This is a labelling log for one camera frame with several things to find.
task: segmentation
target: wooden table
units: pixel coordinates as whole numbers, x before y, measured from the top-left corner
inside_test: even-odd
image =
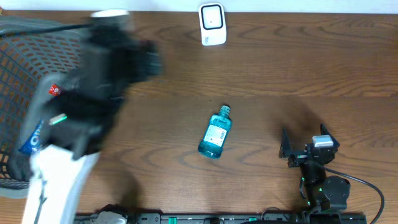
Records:
[[[6,11],[67,23],[90,12]],[[324,122],[341,147],[327,167],[377,185],[378,223],[398,217],[398,16],[227,13],[227,43],[204,47],[197,13],[138,12],[137,36],[159,43],[164,73],[134,85],[80,198],[163,212],[261,212],[306,206],[299,169],[278,158],[282,126],[310,142]],[[220,160],[199,155],[210,116],[231,105]],[[2,223],[24,200],[0,199]],[[378,194],[351,181],[348,211],[369,222]]]

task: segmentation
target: white wall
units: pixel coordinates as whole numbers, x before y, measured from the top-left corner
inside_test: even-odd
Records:
[[[201,0],[0,0],[4,9],[197,11]],[[398,0],[219,0],[228,12],[398,13]]]

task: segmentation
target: bottle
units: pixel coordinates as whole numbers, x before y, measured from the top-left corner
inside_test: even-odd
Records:
[[[220,112],[211,117],[205,136],[198,147],[198,151],[204,156],[220,158],[225,139],[232,127],[232,121],[228,118],[230,110],[229,106],[223,105]]]

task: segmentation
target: blue snack bag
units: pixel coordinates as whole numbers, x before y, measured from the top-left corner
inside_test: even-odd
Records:
[[[32,133],[29,139],[20,149],[18,149],[20,153],[30,156],[33,153],[39,151],[40,147],[39,136],[40,136],[40,129],[42,128],[42,126],[43,126],[43,120],[40,120],[35,128],[35,131]]]

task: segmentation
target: basket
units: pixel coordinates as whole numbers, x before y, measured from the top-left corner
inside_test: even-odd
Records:
[[[64,26],[40,19],[0,16],[0,34]],[[24,198],[28,193],[29,157],[18,149],[18,137],[39,80],[48,73],[79,67],[81,30],[0,39],[0,196]]]

